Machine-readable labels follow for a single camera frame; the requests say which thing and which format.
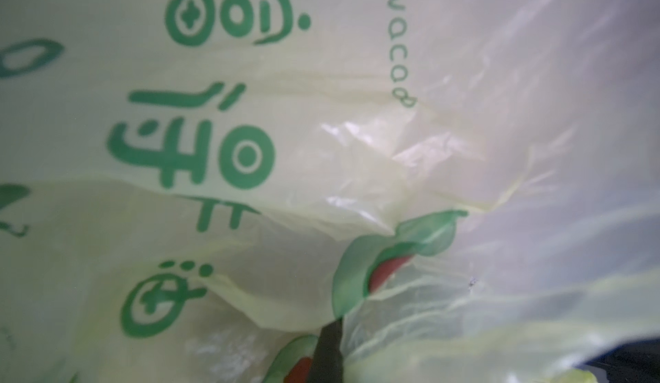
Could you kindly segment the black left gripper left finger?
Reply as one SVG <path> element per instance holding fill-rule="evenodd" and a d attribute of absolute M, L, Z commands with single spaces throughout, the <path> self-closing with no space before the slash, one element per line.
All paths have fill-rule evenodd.
<path fill-rule="evenodd" d="M 306 379 L 307 383 L 342 383 L 344 381 L 343 355 L 340 344 L 343 319 L 324 326 Z"/>

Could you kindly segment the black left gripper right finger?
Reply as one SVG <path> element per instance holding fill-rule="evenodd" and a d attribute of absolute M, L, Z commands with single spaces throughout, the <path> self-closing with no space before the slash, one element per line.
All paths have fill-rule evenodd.
<path fill-rule="evenodd" d="M 659 339 L 626 343 L 582 365 L 597 382 L 659 383 Z"/>

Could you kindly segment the yellow-green avocado plastic bag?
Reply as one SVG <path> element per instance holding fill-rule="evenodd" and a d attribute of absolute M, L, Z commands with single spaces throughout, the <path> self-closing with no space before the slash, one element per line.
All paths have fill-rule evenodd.
<path fill-rule="evenodd" d="M 1 379 L 536 382 L 659 336 L 659 0 L 1 0 Z"/>

